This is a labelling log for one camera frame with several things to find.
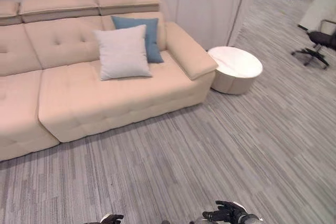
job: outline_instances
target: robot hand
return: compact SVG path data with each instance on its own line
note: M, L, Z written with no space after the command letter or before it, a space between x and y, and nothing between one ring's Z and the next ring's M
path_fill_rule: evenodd
M120 224L123 218L124 215L107 214L100 220L100 222L90 222L84 224Z
M246 209L236 202L217 200L218 211L203 212L203 217L210 221L224 221L231 224L241 224L245 221L245 216L248 218L256 218L255 215L249 215Z

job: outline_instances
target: chair base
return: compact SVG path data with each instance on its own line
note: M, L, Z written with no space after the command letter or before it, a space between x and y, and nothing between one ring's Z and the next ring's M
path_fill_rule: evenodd
M304 66L309 65L312 62L313 58L317 58L319 61L325 64L325 67L323 69L327 69L329 66L329 63L327 63L326 60L324 59L324 55L320 54L318 51L313 51L309 48L305 48L303 50L294 51L291 54L294 56L297 52L311 56L310 59L303 64Z

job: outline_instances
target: blue pillow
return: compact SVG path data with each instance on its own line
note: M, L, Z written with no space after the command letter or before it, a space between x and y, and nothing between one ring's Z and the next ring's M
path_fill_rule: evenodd
M160 55L160 50L157 47L157 24L158 18L123 18L111 16L116 29L130 28L134 26L146 25L145 45L147 51L147 61L149 63L161 63L163 59Z

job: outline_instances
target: round white side table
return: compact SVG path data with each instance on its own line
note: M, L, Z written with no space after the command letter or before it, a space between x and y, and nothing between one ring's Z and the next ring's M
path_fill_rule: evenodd
M235 47L214 47L208 54L218 64L211 87L221 93L247 92L263 71L263 65L255 56Z

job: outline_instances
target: white pillow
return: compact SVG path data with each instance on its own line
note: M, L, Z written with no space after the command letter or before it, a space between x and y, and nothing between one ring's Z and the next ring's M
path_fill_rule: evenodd
M99 43L100 79L149 76L146 25L112 31L94 31Z

